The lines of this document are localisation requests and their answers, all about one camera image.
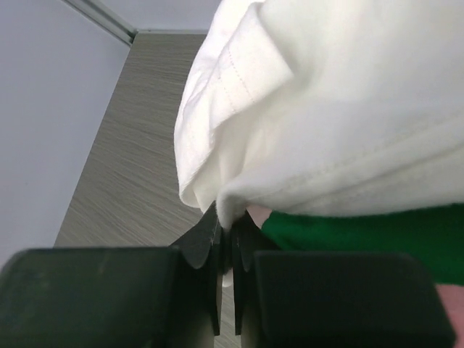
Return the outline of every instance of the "white board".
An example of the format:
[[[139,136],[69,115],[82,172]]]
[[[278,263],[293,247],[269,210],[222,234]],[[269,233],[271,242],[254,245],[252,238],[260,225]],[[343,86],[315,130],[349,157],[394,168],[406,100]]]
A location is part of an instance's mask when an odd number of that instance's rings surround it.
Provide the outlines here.
[[[61,0],[0,3],[0,266],[51,247],[129,47]]]
[[[101,0],[139,30],[207,30],[220,0]]]

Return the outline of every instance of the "green fabric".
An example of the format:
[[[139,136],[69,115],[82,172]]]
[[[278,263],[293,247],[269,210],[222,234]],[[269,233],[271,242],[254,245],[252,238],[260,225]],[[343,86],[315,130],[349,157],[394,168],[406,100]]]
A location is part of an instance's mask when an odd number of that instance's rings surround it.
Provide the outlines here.
[[[287,250],[407,252],[437,283],[464,285],[464,204],[362,217],[273,212],[262,232]]]

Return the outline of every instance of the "white cloth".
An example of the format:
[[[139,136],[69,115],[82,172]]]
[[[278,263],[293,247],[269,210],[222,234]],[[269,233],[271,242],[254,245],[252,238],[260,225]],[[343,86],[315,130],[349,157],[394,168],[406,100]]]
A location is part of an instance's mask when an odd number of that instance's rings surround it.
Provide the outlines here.
[[[464,1],[223,0],[175,126],[180,196],[368,215],[464,201]]]

